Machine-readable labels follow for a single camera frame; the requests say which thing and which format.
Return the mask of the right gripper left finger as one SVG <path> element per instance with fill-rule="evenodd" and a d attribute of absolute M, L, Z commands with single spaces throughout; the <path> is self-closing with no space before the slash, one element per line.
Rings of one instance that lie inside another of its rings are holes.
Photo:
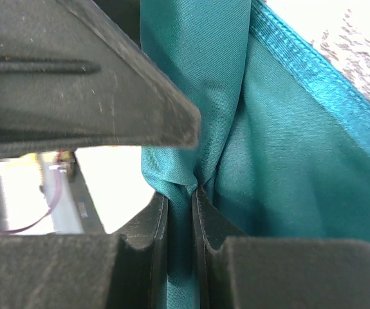
<path fill-rule="evenodd" d="M 112 234 L 0 236 L 0 308 L 165 308 L 168 205 Z"/>

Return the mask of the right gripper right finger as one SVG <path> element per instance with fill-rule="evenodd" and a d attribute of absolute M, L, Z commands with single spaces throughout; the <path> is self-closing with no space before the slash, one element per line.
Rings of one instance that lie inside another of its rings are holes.
<path fill-rule="evenodd" d="M 370 309 L 370 243 L 257 238 L 192 195 L 197 308 Z"/>

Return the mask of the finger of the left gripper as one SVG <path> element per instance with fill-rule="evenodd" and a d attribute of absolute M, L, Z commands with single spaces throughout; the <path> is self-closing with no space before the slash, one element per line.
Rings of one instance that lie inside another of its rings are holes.
<path fill-rule="evenodd" d="M 138 1 L 0 1 L 0 158 L 197 144 L 201 116 L 139 48 Z"/>

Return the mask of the teal cloth napkin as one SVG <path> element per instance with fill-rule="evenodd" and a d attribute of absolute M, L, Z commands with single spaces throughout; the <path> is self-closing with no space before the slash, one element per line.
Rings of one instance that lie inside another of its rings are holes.
<path fill-rule="evenodd" d="M 370 103 L 263 1 L 142 1 L 140 36 L 202 119 L 196 149 L 142 150 L 171 203 L 168 308 L 194 306 L 199 185 L 249 235 L 370 242 Z"/>

